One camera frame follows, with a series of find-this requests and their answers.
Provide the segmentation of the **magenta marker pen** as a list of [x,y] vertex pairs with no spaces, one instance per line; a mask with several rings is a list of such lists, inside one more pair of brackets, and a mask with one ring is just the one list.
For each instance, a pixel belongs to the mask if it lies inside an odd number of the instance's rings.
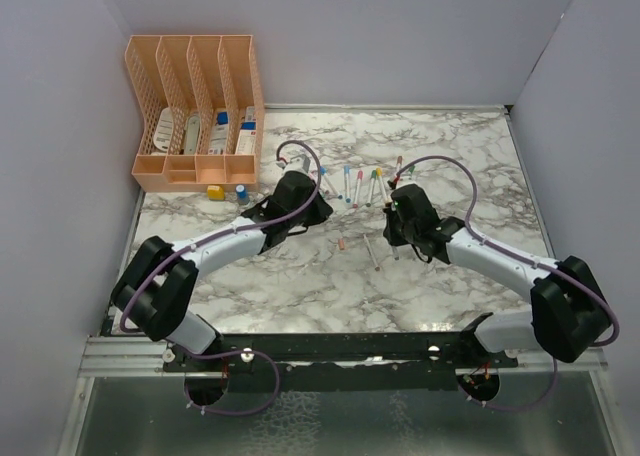
[[324,183],[318,180],[318,173],[315,170],[312,170],[309,172],[309,176],[314,181],[314,183],[318,186],[319,194],[324,198],[328,197],[330,195],[330,192],[325,187]]

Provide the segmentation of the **peach marker pen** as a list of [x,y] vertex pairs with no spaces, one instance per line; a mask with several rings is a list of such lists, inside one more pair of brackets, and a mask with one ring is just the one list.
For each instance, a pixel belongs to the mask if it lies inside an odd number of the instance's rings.
[[376,256],[375,251],[373,249],[373,246],[372,246],[372,244],[371,244],[371,242],[370,242],[370,240],[369,240],[369,238],[368,238],[368,236],[366,234],[363,235],[363,240],[364,240],[365,246],[367,248],[368,254],[369,254],[370,258],[371,258],[374,270],[376,272],[379,272],[381,270],[381,267],[380,267],[378,258]]

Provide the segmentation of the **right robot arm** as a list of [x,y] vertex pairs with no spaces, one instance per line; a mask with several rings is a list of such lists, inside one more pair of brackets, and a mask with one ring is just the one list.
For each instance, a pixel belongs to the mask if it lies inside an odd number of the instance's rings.
[[469,366],[481,367],[502,351],[537,349],[572,363],[613,326],[591,269],[575,256],[537,258],[474,236],[463,220],[440,217],[414,183],[394,189],[384,213],[391,246],[409,245],[427,261],[475,271],[528,303],[525,311],[484,315],[468,326],[459,354]]

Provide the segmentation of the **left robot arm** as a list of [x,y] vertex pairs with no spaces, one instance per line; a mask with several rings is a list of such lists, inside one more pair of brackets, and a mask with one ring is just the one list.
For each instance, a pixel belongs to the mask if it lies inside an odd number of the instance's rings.
[[287,171],[271,195],[218,230],[174,243],[146,239],[114,286],[111,303],[123,322],[131,321],[154,342],[183,347],[195,368],[210,370],[220,361],[221,334],[188,309],[198,279],[265,253],[295,227],[307,230],[332,213],[308,175]]

